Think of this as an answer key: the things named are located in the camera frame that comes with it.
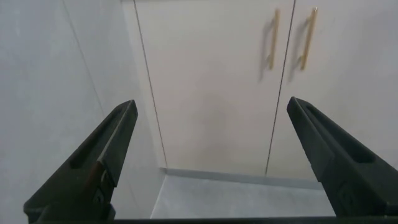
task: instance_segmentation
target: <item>white wall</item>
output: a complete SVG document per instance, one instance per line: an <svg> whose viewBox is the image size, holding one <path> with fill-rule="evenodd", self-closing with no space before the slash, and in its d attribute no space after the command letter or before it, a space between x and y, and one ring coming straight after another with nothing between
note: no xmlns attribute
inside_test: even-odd
<svg viewBox="0 0 398 224"><path fill-rule="evenodd" d="M119 1L0 1L0 223L26 223L23 203L118 104L139 118L115 190L116 217L149 217L157 168Z"/></svg>
<svg viewBox="0 0 398 224"><path fill-rule="evenodd" d="M65 0L65 4L104 113L120 102L136 100L139 115L122 178L129 181L141 217L149 218L164 173L157 165L121 2ZM129 218L131 213L119 212L117 217Z"/></svg>

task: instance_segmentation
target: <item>baseboard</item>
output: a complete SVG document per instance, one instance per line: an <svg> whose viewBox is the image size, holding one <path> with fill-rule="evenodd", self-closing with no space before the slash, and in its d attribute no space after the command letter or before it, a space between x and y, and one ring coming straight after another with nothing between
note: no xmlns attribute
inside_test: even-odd
<svg viewBox="0 0 398 224"><path fill-rule="evenodd" d="M262 184L282 187L295 187L301 189L323 190L322 184L314 180L285 179L275 177L257 177L241 174L224 174L217 172L204 172L195 170L165 169L167 175L191 177L197 179L223 180L249 184Z"/></svg>

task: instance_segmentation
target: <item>white cabinet door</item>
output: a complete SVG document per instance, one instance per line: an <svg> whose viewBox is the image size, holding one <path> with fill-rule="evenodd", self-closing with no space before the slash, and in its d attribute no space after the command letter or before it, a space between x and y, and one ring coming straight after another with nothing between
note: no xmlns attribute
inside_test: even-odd
<svg viewBox="0 0 398 224"><path fill-rule="evenodd" d="M307 67L299 57L312 8ZM286 106L291 96L324 112L398 168L398 1L297 0L267 175L314 179Z"/></svg>
<svg viewBox="0 0 398 224"><path fill-rule="evenodd" d="M293 3L136 1L168 168L265 174Z"/></svg>

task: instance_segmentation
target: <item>cabinet handle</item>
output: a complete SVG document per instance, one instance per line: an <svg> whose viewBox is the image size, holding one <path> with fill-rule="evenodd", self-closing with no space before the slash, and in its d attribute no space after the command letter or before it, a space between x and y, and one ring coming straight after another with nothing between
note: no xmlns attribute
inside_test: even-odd
<svg viewBox="0 0 398 224"><path fill-rule="evenodd" d="M276 51L276 40L278 38L278 28L279 28L279 16L280 16L280 10L279 9L275 9L274 32L272 33L271 54L269 55L269 69L270 70L272 70L274 68L275 51Z"/></svg>
<svg viewBox="0 0 398 224"><path fill-rule="evenodd" d="M315 27L315 21L317 19L317 14L318 14L318 8L314 7L312 9L311 16L308 18L309 27L308 27L307 39L305 40L304 53L301 56L301 70L304 70L307 64L308 52L310 51L311 38L313 34L313 28Z"/></svg>

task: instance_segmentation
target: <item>floor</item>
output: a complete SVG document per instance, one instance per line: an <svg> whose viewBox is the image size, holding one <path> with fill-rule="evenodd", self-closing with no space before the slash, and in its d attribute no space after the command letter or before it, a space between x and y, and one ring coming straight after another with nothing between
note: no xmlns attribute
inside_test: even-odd
<svg viewBox="0 0 398 224"><path fill-rule="evenodd" d="M323 190L167 176L152 218L335 216Z"/></svg>

